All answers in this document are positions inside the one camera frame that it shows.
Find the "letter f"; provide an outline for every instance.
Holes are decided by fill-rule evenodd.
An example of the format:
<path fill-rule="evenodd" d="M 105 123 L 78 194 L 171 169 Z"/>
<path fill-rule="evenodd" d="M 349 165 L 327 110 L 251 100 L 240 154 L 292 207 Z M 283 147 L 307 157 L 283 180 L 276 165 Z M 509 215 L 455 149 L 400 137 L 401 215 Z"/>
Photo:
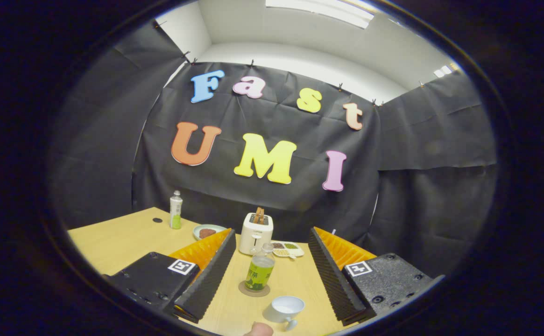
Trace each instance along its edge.
<path fill-rule="evenodd" d="M 191 98 L 191 102 L 197 103 L 212 98 L 214 94 L 209 88 L 218 89 L 218 78 L 222 77 L 224 77 L 224 71 L 216 70 L 191 78 L 191 82 L 195 83 L 195 95 Z"/>

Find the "black backdrop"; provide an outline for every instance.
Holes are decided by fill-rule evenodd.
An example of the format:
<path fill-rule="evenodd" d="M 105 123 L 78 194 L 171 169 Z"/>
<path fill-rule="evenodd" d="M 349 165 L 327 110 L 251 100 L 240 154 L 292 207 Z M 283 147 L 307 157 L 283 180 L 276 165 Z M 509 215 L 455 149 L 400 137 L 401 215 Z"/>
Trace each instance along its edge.
<path fill-rule="evenodd" d="M 46 177 L 69 228 L 127 215 L 143 123 L 182 52 L 151 21 L 105 49 L 71 88 L 53 126 Z"/>
<path fill-rule="evenodd" d="M 192 104 L 191 78 L 214 70 L 223 70 L 225 77 L 213 98 Z M 233 85 L 247 75 L 266 81 L 263 97 L 252 99 L 233 92 Z M 319 112 L 297 109 L 299 91 L 305 87 L 321 92 Z M 364 126 L 359 131 L 345 121 L 342 105 L 349 102 L 364 111 L 360 117 Z M 374 211 L 380 135 L 377 111 L 354 94 L 283 70 L 230 63 L 184 66 L 163 89 L 145 124 L 133 173 L 134 210 L 169 209 L 169 198 L 179 189 L 184 217 L 197 223 L 240 232 L 245 215 L 261 206 L 274 219 L 275 239 L 304 242 L 313 225 L 336 228 L 341 236 L 353 239 L 363 234 Z M 199 166 L 180 164 L 170 154 L 180 121 L 199 126 L 191 135 L 189 153 L 199 150 L 203 126 L 222 129 L 210 156 Z M 263 136 L 268 151 L 281 140 L 297 145 L 289 185 L 255 174 L 250 178 L 234 174 L 244 151 L 245 133 Z M 321 186 L 327 175 L 328 150 L 347 155 L 340 193 Z"/>
<path fill-rule="evenodd" d="M 191 78 L 214 70 L 225 73 L 214 96 L 192 104 Z M 266 81 L 262 98 L 233 92 L 243 76 Z M 321 92 L 321 111 L 297 109 L 304 87 Z M 349 102 L 363 111 L 359 131 L 346 124 L 342 105 Z M 199 166 L 180 164 L 170 154 L 180 121 L 199 127 L 189 153 L 199 151 L 202 127 L 222 130 Z M 268 150 L 281 140 L 297 145 L 290 185 L 234 174 L 245 133 L 261 134 Z M 437 276 L 456 266 L 482 228 L 494 192 L 494 148 L 479 96 L 460 72 L 375 106 L 283 70 L 187 64 L 162 90 L 146 121 L 133 170 L 133 209 L 168 209 L 179 189 L 184 217 L 240 231 L 244 215 L 262 206 L 274 219 L 276 239 L 303 242 L 314 225 L 336 228 L 374 253 L 396 252 Z M 321 187 L 327 150 L 347 155 L 339 193 Z"/>

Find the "toaster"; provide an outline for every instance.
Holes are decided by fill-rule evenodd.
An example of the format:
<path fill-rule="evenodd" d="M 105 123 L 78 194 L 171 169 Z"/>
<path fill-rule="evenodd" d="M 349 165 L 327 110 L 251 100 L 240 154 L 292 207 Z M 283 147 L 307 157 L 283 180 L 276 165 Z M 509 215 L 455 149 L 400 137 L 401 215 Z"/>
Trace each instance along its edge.
<path fill-rule="evenodd" d="M 265 243 L 272 240 L 274 222 L 272 217 L 263 214 L 263 209 L 257 208 L 257 213 L 250 212 L 245 216 L 240 231 L 240 253 L 253 255 L 261 250 Z"/>

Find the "white toaster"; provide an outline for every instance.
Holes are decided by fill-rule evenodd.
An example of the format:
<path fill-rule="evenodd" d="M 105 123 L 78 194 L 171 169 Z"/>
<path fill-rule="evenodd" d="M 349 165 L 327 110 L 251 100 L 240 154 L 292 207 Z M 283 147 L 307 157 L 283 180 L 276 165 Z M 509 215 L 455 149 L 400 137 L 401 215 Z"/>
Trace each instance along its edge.
<path fill-rule="evenodd" d="M 252 255 L 254 251 L 261 250 L 261 247 L 265 243 L 269 243 L 272 240 L 272 231 L 274 231 L 274 222 L 272 217 L 263 215 L 263 225 L 261 221 L 253 223 L 255 220 L 255 213 L 250 212 L 245 216 L 245 220 L 242 222 L 242 230 L 240 231 L 240 243 L 238 251 L 244 254 Z"/>

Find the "plastic bottle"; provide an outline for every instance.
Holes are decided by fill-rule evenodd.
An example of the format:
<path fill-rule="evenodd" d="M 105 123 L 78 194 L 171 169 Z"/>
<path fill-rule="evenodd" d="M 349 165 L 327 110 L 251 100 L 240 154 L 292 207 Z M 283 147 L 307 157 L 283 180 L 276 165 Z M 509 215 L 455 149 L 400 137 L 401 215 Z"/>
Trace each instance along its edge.
<path fill-rule="evenodd" d="M 247 280 L 245 281 L 245 287 L 251 291 L 261 291 L 265 288 L 272 269 L 274 269 L 274 246 L 270 243 L 265 243 L 261 247 L 261 251 L 255 253 L 251 258 L 251 265 L 249 266 L 249 272 L 247 273 Z"/>
<path fill-rule="evenodd" d="M 174 196 L 170 197 L 170 227 L 180 228 L 180 208 L 183 204 L 180 198 L 180 191 L 175 190 Z"/>

